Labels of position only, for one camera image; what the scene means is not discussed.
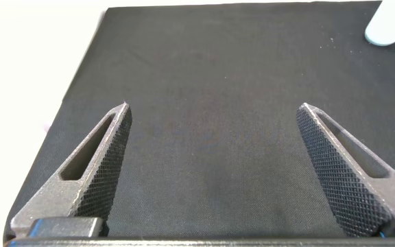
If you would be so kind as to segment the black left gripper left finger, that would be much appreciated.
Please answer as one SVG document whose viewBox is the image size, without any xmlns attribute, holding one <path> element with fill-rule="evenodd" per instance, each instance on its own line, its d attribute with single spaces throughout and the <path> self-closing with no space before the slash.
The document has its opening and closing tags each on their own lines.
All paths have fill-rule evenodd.
<svg viewBox="0 0 395 247">
<path fill-rule="evenodd" d="M 17 237 L 45 217 L 108 219 L 132 125 L 129 104 L 109 110 L 11 219 Z"/>
</svg>

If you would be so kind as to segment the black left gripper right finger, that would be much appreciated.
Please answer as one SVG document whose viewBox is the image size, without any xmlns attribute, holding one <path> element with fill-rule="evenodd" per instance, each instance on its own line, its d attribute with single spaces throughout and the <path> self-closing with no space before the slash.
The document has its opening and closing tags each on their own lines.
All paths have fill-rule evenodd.
<svg viewBox="0 0 395 247">
<path fill-rule="evenodd" d="M 351 237 L 395 237 L 395 169 L 323 110 L 296 121 L 337 223 Z"/>
</svg>

